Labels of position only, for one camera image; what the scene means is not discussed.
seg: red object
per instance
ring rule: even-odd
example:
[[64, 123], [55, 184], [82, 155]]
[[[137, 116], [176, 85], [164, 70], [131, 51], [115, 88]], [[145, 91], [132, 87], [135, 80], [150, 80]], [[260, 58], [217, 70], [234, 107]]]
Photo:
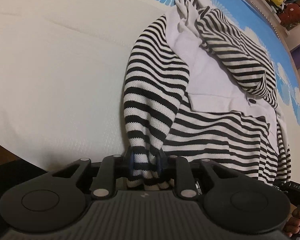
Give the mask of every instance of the red object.
[[300, 24], [300, 7], [296, 3], [287, 4], [284, 11], [278, 14], [283, 27], [293, 28]]

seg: sweater sleeve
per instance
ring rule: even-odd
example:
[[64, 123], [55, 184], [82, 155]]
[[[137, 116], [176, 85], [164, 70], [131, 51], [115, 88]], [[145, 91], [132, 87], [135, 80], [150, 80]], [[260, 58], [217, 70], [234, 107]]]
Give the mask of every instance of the sweater sleeve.
[[189, 82], [188, 66], [171, 50], [166, 17], [147, 27], [136, 41], [127, 67], [124, 118], [131, 145], [128, 186], [168, 187], [158, 181], [156, 155], [169, 133]]
[[291, 180], [291, 155], [289, 145], [284, 146], [287, 141], [284, 141], [282, 136], [282, 129], [277, 122], [277, 139], [278, 139], [278, 148], [279, 148], [279, 156], [278, 156], [278, 168], [277, 168], [277, 176], [275, 179], [281, 180], [283, 182], [287, 182]]

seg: white mattress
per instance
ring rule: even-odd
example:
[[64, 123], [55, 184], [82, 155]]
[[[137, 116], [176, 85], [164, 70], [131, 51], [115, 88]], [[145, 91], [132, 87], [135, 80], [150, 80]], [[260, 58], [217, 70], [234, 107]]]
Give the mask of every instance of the white mattress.
[[0, 145], [46, 170], [125, 152], [127, 60], [155, 0], [0, 0]]

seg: ribbed black surface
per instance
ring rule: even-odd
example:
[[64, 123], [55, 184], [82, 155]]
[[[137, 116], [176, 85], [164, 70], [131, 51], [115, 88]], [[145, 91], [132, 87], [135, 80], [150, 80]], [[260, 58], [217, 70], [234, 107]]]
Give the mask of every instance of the ribbed black surface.
[[119, 191], [95, 201], [85, 216], [64, 230], [31, 235], [10, 230], [2, 240], [284, 240], [280, 232], [247, 236], [228, 232], [208, 220], [197, 203], [171, 191]]

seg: black and white striped fabric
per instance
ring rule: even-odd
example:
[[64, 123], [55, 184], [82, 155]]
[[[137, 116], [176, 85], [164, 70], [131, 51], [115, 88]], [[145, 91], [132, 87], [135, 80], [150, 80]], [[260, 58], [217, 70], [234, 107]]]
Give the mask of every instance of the black and white striped fabric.
[[185, 5], [192, 4], [192, 6], [197, 10], [201, 9], [201, 6], [200, 6], [198, 0], [183, 0], [183, 3]]
[[276, 108], [274, 68], [265, 49], [232, 25], [222, 11], [207, 10], [209, 7], [198, 10], [196, 22], [203, 48], [220, 59], [243, 90], [263, 97]]
[[168, 46], [165, 28], [165, 16], [146, 28], [128, 62], [124, 117], [134, 158], [128, 186], [169, 187], [156, 172], [160, 149], [189, 161], [209, 158], [267, 184], [275, 178], [289, 180], [290, 155], [279, 146], [276, 156], [263, 117], [191, 110], [185, 92], [189, 68]]

